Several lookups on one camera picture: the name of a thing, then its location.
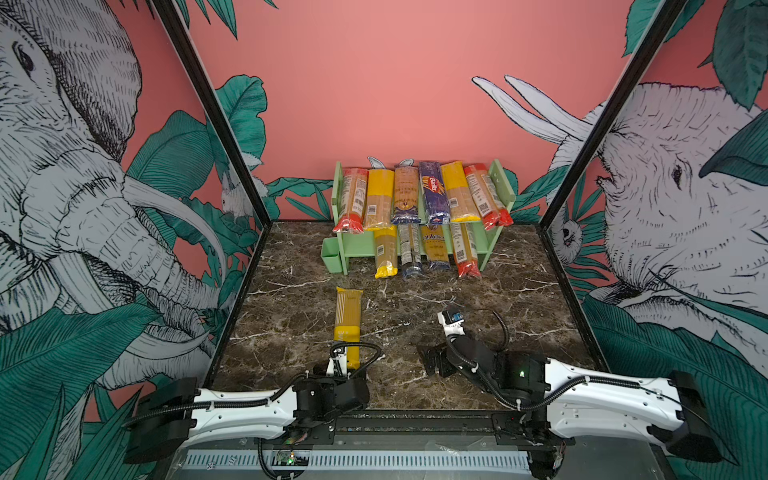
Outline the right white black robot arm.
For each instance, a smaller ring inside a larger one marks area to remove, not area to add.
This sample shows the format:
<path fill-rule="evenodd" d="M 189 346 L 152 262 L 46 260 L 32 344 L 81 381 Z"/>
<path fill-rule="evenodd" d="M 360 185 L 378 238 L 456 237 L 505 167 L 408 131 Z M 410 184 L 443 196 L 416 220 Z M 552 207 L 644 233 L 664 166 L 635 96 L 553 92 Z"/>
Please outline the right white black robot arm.
<path fill-rule="evenodd" d="M 448 308 L 437 315 L 442 343 L 420 345 L 429 375 L 455 373 L 491 395 L 512 413 L 513 428 L 533 445 L 598 436 L 645 441 L 685 460 L 719 463 L 724 457 L 695 378 L 673 371 L 639 378 L 589 370 L 542 354 L 490 348 L 464 329 L 464 315 Z"/>

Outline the blue clear spaghetti bag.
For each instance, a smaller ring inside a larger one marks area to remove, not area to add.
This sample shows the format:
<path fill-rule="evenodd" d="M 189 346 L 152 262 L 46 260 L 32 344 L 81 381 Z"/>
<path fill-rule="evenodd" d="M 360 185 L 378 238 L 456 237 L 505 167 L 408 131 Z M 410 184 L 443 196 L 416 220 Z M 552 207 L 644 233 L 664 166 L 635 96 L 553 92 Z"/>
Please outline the blue clear spaghetti bag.
<path fill-rule="evenodd" d="M 397 226 L 400 240 L 400 271 L 406 278 L 423 274 L 421 259 L 420 229 L 416 223 L 404 223 Z"/>

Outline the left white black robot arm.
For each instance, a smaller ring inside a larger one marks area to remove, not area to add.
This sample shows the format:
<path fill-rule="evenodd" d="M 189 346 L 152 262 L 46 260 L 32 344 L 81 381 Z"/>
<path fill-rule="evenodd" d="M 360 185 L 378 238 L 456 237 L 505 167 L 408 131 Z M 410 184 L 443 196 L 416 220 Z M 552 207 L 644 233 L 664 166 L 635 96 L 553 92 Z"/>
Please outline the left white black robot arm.
<path fill-rule="evenodd" d="M 173 381 L 140 400 L 123 424 L 124 462 L 156 462 L 182 447 L 239 437 L 303 437 L 367 407 L 367 370 L 382 356 L 376 344 L 337 341 L 329 348 L 329 373 L 300 372 L 277 390 L 224 392 L 200 388 L 192 377 Z"/>

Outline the blue Barilla spaghetti box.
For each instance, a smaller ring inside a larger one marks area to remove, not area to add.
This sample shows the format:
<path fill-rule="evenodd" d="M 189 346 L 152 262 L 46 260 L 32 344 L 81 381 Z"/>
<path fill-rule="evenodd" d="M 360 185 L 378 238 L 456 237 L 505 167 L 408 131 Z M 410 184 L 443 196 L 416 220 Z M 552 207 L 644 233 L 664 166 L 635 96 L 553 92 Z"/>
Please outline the blue Barilla spaghetti box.
<path fill-rule="evenodd" d="M 450 222 L 450 206 L 444 185 L 441 165 L 435 161 L 421 161 L 418 165 L 427 223 L 443 225 Z"/>

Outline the red spaghetti bag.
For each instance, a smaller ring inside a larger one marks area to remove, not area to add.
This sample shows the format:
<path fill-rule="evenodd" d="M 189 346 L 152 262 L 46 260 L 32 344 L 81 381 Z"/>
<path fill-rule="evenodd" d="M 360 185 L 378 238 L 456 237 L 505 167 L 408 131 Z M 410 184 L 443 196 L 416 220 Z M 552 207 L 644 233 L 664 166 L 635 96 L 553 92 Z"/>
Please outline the red spaghetti bag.
<path fill-rule="evenodd" d="M 479 260 L 472 228 L 465 223 L 451 223 L 454 261 L 460 278 L 480 278 Z"/>
<path fill-rule="evenodd" d="M 364 232 L 363 218 L 367 195 L 368 170 L 346 168 L 343 171 L 339 219 L 335 233 Z"/>
<path fill-rule="evenodd" d="M 513 220 L 502 204 L 488 170 L 481 164 L 470 164 L 464 167 L 464 174 L 484 229 L 511 226 Z"/>

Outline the small yellow pasta bag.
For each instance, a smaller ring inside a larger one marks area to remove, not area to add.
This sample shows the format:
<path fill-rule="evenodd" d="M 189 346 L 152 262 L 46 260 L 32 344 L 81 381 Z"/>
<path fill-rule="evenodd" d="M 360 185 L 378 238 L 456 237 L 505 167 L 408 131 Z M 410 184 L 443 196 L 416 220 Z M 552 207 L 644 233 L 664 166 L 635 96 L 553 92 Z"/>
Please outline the small yellow pasta bag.
<path fill-rule="evenodd" d="M 414 166 L 398 166 L 394 172 L 392 223 L 418 223 L 419 171 Z"/>

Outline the yellow orange spaghetti bag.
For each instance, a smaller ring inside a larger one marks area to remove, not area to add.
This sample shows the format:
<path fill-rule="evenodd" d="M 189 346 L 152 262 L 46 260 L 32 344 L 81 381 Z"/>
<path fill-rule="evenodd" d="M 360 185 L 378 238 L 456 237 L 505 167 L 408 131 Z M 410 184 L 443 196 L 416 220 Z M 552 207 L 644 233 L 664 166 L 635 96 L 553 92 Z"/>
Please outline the yellow orange spaghetti bag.
<path fill-rule="evenodd" d="M 462 162 L 443 164 L 441 173 L 451 221 L 455 223 L 480 221 L 481 217 L 472 198 Z"/>

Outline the long yellow spaghetti bag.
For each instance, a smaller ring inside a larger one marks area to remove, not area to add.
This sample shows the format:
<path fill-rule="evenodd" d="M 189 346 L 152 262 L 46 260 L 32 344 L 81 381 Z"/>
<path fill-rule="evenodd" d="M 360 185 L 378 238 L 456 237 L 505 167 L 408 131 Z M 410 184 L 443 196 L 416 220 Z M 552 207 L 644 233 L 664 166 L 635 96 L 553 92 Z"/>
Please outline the long yellow spaghetti bag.
<path fill-rule="evenodd" d="M 394 226 L 374 232 L 376 279 L 396 276 L 398 273 L 398 256 L 396 251 L 397 235 Z"/>

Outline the blue Ankara spaghetti bag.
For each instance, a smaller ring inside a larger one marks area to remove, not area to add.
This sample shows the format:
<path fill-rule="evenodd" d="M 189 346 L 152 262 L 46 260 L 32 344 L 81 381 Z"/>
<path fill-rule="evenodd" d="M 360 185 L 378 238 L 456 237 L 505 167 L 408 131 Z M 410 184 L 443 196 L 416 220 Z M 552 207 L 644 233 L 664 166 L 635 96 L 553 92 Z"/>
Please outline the blue Ankara spaghetti bag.
<path fill-rule="evenodd" d="M 428 268 L 434 271 L 450 269 L 443 227 L 441 225 L 421 225 L 422 243 L 428 261 Z"/>

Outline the yellow Tatime spaghetti bag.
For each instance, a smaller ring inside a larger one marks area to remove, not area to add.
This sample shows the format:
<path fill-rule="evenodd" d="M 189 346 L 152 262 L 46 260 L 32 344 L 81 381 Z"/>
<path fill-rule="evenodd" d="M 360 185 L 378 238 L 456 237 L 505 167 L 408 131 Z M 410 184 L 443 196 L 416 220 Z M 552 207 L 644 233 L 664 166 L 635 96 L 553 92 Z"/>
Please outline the yellow Tatime spaghetti bag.
<path fill-rule="evenodd" d="M 361 334 L 362 290 L 337 288 L 334 342 L 356 343 Z M 352 346 L 336 349 L 331 356 L 346 358 L 346 369 L 357 370 L 360 365 L 360 347 Z"/>

